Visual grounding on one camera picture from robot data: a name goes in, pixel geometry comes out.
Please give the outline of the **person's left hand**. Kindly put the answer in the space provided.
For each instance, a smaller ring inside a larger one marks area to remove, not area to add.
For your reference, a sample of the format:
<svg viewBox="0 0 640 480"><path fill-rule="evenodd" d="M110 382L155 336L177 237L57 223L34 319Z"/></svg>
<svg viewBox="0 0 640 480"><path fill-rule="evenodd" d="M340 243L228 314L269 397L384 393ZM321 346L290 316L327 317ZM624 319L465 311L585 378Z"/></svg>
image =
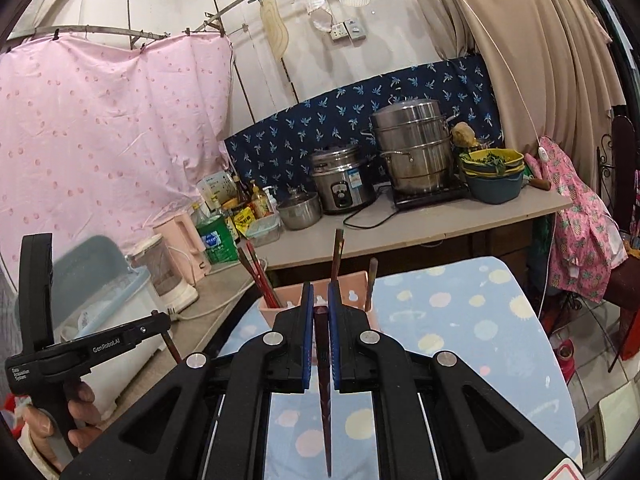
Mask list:
<svg viewBox="0 0 640 480"><path fill-rule="evenodd" d="M99 427L101 415L94 405L96 396L85 382L80 382L67 402L67 411L76 422L84 426L72 429L67 433L68 442L78 453L86 448L102 434ZM50 479L58 478L66 465L52 448L57 440L65 443L58 424L46 411L26 404L22 408L24 427L18 443L29 456L34 465Z"/></svg>

